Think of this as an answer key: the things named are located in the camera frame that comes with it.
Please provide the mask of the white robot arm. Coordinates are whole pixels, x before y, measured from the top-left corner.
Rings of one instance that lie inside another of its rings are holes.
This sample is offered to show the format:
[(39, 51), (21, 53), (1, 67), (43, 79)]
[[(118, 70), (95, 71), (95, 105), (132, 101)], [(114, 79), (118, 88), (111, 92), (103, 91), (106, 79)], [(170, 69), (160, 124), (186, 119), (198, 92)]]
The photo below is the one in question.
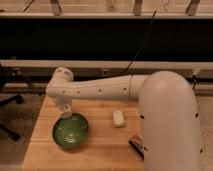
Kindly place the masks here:
[(204, 171), (202, 131), (195, 93), (188, 81), (171, 71), (90, 81), (73, 80), (60, 67), (46, 94), (63, 111), (73, 99), (136, 101), (144, 149), (144, 171)]

